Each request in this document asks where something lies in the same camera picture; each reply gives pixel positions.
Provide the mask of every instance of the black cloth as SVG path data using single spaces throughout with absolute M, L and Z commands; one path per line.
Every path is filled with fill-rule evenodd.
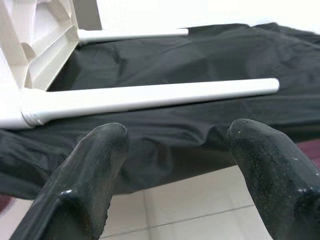
M 213 25 L 189 36 L 78 47 L 50 91 L 276 77 L 273 95 L 60 119 L 31 130 L 0 130 L 0 193 L 34 198 L 76 144 L 118 122 L 128 159 L 114 193 L 131 193 L 236 163 L 225 141 L 240 118 L 295 142 L 320 137 L 320 36 L 275 23 Z

